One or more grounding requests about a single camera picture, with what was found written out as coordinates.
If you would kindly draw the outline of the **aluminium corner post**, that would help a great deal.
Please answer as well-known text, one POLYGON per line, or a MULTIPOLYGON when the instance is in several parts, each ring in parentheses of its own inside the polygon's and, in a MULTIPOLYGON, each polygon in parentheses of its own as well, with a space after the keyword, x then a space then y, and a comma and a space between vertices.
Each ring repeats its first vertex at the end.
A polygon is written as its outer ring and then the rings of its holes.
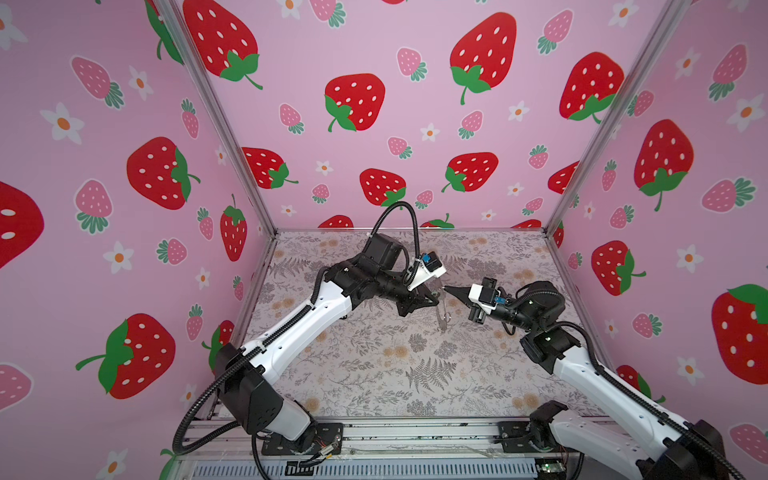
POLYGON ((547 240, 554 238, 556 227, 564 220, 570 205, 588 180, 595 163, 600 159, 600 156, 610 143, 611 134, 624 118, 625 110, 629 106, 635 91, 642 86, 651 73, 660 54, 673 37, 689 8, 689 1, 673 0, 665 2, 632 67, 626 74, 616 99, 610 105, 608 113, 602 119, 602 123, 580 158, 580 163, 566 188, 565 194, 557 204, 549 223, 543 228, 547 240))
POLYGON ((258 71, 259 45, 249 27, 216 1, 159 1, 160 13, 222 140, 249 201, 269 237, 275 227, 258 193, 246 156, 236 141, 211 81, 249 82, 258 71))

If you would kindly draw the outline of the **aluminium corner post left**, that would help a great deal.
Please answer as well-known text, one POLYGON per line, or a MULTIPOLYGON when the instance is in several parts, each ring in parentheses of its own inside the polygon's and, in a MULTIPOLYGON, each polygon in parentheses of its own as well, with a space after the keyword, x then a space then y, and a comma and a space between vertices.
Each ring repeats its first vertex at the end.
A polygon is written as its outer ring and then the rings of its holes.
POLYGON ((222 140, 249 201, 269 237, 275 227, 258 193, 246 156, 236 141, 211 81, 249 82, 258 71, 259 45, 249 27, 216 1, 159 1, 160 13, 222 140))

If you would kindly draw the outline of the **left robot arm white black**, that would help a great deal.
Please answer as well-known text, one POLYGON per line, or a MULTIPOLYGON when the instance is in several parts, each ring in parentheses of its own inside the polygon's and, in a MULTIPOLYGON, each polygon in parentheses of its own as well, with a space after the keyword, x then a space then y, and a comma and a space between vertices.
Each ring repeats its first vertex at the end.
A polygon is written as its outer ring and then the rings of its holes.
POLYGON ((402 245, 373 234, 358 255, 321 270, 311 296, 257 339, 237 348, 226 344, 214 357, 214 374, 223 383, 219 400, 248 434, 275 432, 286 440, 309 438, 313 419, 298 403, 274 389, 293 360, 336 321, 361 303, 383 298, 397 313, 410 313, 438 304, 426 283, 446 273, 434 252, 421 254, 403 272, 394 264, 402 245))

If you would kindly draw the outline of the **aluminium corner post right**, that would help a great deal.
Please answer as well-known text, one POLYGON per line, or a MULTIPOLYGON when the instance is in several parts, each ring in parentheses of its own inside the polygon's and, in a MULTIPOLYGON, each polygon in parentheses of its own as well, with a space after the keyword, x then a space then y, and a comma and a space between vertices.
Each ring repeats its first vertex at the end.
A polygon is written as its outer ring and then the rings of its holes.
POLYGON ((556 227, 564 220, 570 205, 588 180, 595 163, 600 159, 600 156, 610 143, 611 134, 624 118, 625 110, 629 106, 635 91, 642 86, 651 73, 660 54, 673 37, 689 8, 689 1, 673 0, 665 2, 632 67, 626 74, 616 99, 610 105, 608 113, 602 119, 602 123, 580 158, 580 163, 566 188, 565 194, 557 204, 549 223, 543 228, 547 240, 554 238, 556 227))

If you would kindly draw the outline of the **large perforated metal keyring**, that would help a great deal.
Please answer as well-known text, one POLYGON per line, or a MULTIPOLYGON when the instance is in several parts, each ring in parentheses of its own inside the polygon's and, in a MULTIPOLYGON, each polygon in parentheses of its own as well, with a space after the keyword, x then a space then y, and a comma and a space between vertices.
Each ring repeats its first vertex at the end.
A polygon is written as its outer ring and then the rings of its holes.
POLYGON ((445 300, 440 293, 437 294, 438 305, 436 307, 436 318, 438 324, 438 330, 441 334, 446 333, 451 320, 451 315, 445 305, 445 300))

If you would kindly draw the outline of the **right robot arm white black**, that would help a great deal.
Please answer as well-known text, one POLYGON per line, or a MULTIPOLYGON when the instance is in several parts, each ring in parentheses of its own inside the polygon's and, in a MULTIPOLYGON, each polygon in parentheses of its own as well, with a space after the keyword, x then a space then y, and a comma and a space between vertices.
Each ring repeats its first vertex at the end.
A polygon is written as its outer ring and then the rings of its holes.
POLYGON ((444 290, 468 307, 470 320, 494 319, 523 331, 520 343, 532 362, 580 391, 623 430, 553 403, 531 417, 538 442, 574 449, 628 479, 742 478, 727 460, 717 429, 667 410, 597 360, 586 330, 560 320, 565 298, 552 283, 533 282, 514 295, 492 278, 444 290))

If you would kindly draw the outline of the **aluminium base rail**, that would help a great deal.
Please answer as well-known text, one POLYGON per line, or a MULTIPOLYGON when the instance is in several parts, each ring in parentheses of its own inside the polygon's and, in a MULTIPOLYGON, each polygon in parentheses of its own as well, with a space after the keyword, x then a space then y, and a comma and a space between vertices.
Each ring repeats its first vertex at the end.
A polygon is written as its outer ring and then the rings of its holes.
POLYGON ((171 479, 572 479, 581 455, 528 443, 524 417, 322 417, 299 454, 236 429, 170 463, 171 479))

